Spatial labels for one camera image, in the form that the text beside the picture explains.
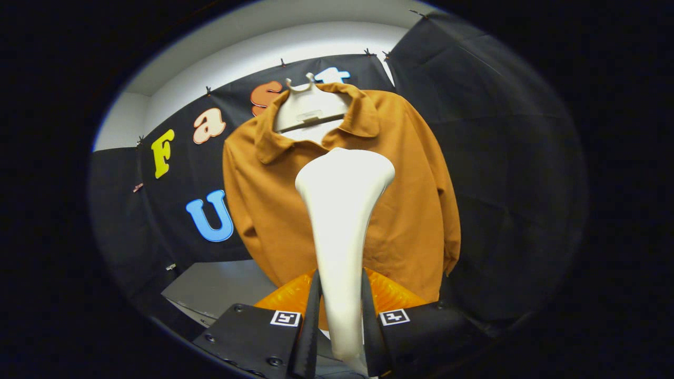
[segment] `yellow letter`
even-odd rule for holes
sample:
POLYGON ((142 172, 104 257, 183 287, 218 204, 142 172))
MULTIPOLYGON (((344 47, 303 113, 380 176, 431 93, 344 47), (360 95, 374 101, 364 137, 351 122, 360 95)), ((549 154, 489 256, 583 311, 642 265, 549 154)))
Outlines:
POLYGON ((171 145, 169 145, 169 141, 173 141, 173 137, 175 137, 175 133, 173 129, 169 129, 163 136, 157 138, 157 141, 152 143, 154 166, 156 167, 154 177, 157 179, 169 171, 169 164, 166 163, 164 158, 169 159, 171 157, 171 145))

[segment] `gray surface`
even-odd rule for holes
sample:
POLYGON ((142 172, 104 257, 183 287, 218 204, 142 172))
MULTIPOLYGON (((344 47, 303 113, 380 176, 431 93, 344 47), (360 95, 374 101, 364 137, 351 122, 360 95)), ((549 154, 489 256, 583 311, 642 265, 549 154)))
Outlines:
POLYGON ((254 305, 276 290, 254 260, 195 263, 162 295, 199 314, 218 319, 234 303, 254 305))

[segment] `white wall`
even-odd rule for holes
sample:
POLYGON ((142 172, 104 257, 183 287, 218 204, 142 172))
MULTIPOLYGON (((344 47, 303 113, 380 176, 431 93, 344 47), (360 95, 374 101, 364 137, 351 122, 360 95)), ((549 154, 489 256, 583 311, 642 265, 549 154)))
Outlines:
POLYGON ((103 121, 93 151, 133 147, 143 135, 150 97, 123 92, 109 109, 103 121))
MULTIPOLYGON (((202 96, 206 86, 215 89, 280 65, 281 58, 291 63, 326 55, 361 54, 369 49, 383 62, 382 51, 391 51, 407 31, 369 22, 322 22, 244 40, 190 65, 152 96, 122 92, 102 123, 93 150, 135 146, 138 136, 147 136, 173 113, 202 96)), ((385 63, 384 69, 391 78, 385 63)))
POLYGON ((280 65, 281 58, 290 63, 326 55, 363 54, 369 49, 383 60, 382 51, 391 51, 407 31, 367 22, 322 22, 244 40, 194 63, 152 95, 142 133, 149 134, 173 113, 202 96, 206 86, 215 89, 280 65))

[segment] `orange shirt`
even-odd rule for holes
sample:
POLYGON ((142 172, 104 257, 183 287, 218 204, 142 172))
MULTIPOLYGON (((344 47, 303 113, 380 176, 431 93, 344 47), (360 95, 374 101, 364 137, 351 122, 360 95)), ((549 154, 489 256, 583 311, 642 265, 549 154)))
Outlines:
POLYGON ((437 140, 397 94, 342 83, 317 86, 352 98, 341 126, 328 132, 322 146, 273 131, 287 90, 224 141, 225 197, 248 252, 279 287, 317 268, 297 173, 335 147, 377 152, 393 163, 396 176, 372 211, 363 266, 437 301, 442 272, 456 265, 461 240, 454 188, 437 140))

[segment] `black fabric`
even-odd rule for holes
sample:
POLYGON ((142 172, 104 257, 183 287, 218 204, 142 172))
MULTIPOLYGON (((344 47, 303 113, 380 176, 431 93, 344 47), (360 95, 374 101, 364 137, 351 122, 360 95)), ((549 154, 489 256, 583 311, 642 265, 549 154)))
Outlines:
MULTIPOLYGON (((386 90, 394 87, 388 79, 381 61, 375 56, 336 55, 286 63, 285 67, 271 67, 255 74, 235 80, 219 88, 212 88, 210 96, 195 99, 166 121, 162 122, 145 137, 141 146, 141 166, 143 191, 148 199, 150 222, 156 226, 156 237, 169 246, 172 257, 181 270, 194 262, 223 262, 251 259, 236 230, 219 242, 202 237, 186 205, 196 199, 204 202, 202 210, 210 227, 217 230, 222 222, 215 207, 206 201, 206 196, 214 191, 224 190, 222 177, 222 145, 239 125, 254 117, 251 93, 262 84, 276 81, 284 86, 290 78, 293 86, 306 83, 305 75, 311 72, 318 76, 330 67, 347 71, 349 78, 344 83, 353 84, 361 90, 386 90), (201 144, 193 141, 194 124, 197 118, 211 108, 220 109, 225 122, 224 131, 201 144), (156 165, 152 143, 168 130, 175 137, 168 144, 171 153, 166 163, 168 172, 156 178, 156 165)), ((223 202, 227 204, 225 194, 223 202)))
POLYGON ((565 105, 527 62, 451 14, 420 19, 387 62, 456 192, 461 255, 444 292, 481 320, 541 305, 570 267, 587 213, 565 105))
POLYGON ((133 297, 172 264, 148 224, 135 148, 93 152, 88 181, 92 229, 110 274, 133 297))

